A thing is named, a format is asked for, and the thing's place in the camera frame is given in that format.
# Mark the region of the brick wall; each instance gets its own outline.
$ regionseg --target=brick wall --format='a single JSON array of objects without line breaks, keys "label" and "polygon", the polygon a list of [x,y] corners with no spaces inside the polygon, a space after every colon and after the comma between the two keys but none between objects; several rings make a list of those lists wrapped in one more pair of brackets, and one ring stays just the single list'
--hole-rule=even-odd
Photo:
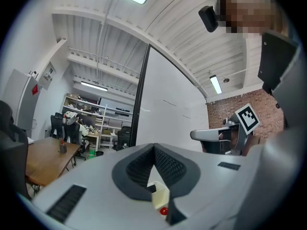
[{"label": "brick wall", "polygon": [[231,97],[214,103],[207,103],[209,128],[220,128],[223,120],[236,110],[250,103],[261,124],[254,130],[255,136],[267,138],[283,130],[283,112],[276,108],[276,100],[264,90],[257,90],[243,96]]}]

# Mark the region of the pen holder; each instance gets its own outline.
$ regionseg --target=pen holder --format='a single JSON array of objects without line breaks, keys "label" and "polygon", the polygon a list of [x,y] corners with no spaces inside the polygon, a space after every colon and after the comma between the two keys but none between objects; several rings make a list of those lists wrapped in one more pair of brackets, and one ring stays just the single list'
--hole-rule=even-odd
[{"label": "pen holder", "polygon": [[62,144],[59,145],[59,152],[60,153],[66,153],[67,152],[66,144],[65,145],[62,145]]}]

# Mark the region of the red button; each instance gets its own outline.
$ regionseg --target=red button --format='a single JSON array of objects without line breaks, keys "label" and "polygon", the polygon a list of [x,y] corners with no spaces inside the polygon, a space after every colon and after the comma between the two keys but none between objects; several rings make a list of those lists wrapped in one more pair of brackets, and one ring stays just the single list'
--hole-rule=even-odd
[{"label": "red button", "polygon": [[168,214],[168,208],[167,207],[161,208],[160,213],[161,215],[166,216]]}]

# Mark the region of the black office chair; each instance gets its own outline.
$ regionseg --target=black office chair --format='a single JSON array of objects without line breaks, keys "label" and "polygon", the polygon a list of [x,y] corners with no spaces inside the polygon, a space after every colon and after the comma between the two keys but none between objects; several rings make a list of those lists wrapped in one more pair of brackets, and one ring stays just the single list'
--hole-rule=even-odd
[{"label": "black office chair", "polygon": [[51,120],[50,136],[53,137],[53,138],[56,138],[56,139],[63,137],[63,130],[62,130],[62,120],[63,120],[63,118],[51,115],[50,120]]},{"label": "black office chair", "polygon": [[12,109],[0,101],[0,158],[13,189],[31,199],[25,184],[28,137],[13,124]]},{"label": "black office chair", "polygon": [[61,113],[55,113],[54,116],[59,119],[63,119],[63,115]]},{"label": "black office chair", "polygon": [[82,139],[80,124],[74,122],[71,125],[63,124],[62,127],[63,127],[63,139],[65,142],[81,145],[81,149],[74,156],[73,165],[76,165],[76,158],[83,159],[85,161],[86,158],[81,155],[81,153],[85,152],[85,141],[84,139]]},{"label": "black office chair", "polygon": [[131,127],[128,126],[123,126],[121,130],[117,132],[118,141],[115,147],[116,151],[123,150],[128,147],[130,142],[130,133],[131,133]]}]

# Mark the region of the vent grille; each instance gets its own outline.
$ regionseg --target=vent grille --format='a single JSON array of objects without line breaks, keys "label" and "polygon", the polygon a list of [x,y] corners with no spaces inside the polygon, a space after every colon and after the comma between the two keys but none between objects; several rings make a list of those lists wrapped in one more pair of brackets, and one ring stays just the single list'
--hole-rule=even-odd
[{"label": "vent grille", "polygon": [[239,168],[241,167],[241,165],[226,162],[220,162],[217,166],[221,166],[235,171],[239,170]]},{"label": "vent grille", "polygon": [[85,187],[73,185],[67,192],[47,211],[47,215],[63,223],[80,198],[86,191]]}]

